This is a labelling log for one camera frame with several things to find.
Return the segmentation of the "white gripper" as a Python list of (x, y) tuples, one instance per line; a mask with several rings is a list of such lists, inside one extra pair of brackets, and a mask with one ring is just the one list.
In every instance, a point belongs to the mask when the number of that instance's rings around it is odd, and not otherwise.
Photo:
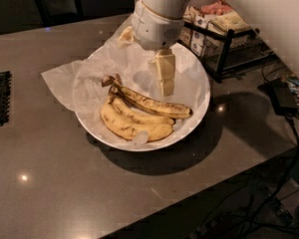
[(175, 55), (168, 49), (176, 43), (183, 26), (179, 10), (162, 0), (139, 0), (132, 18), (118, 38), (118, 45), (130, 45), (137, 41), (145, 50), (157, 51), (154, 56), (156, 78), (163, 97), (173, 94)]

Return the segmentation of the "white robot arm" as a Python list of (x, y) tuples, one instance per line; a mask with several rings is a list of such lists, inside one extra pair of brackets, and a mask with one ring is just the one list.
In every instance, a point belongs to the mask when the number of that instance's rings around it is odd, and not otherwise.
[[(190, 0), (139, 0), (132, 36), (157, 51), (176, 43)], [(225, 0), (299, 79), (299, 0)]]

